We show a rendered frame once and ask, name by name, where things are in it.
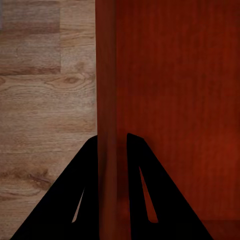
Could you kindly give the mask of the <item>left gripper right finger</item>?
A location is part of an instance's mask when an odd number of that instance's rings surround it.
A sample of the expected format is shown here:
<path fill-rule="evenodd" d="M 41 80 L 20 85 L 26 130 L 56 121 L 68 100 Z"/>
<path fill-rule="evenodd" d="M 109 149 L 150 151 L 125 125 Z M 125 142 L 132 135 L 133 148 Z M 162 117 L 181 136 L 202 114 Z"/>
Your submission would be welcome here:
<path fill-rule="evenodd" d="M 148 219 L 140 169 L 159 223 Z M 131 240 L 214 240 L 145 140 L 127 134 Z"/>

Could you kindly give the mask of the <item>storage box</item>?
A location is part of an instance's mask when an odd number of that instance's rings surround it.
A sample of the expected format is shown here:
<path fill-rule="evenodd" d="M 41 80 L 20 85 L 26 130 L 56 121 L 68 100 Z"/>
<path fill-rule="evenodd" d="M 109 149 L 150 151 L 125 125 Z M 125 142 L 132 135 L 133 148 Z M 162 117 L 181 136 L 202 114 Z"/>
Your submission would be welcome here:
<path fill-rule="evenodd" d="M 214 240 L 240 240 L 240 0 L 95 0 L 95 40 L 98 240 L 132 240 L 128 133 Z"/>

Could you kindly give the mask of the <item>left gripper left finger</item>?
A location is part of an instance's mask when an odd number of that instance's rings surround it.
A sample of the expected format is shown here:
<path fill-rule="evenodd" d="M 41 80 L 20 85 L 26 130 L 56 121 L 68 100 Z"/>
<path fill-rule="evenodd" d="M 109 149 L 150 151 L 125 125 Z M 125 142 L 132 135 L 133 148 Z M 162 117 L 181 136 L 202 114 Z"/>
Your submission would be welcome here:
<path fill-rule="evenodd" d="M 86 141 L 10 240 L 99 240 L 97 135 Z"/>

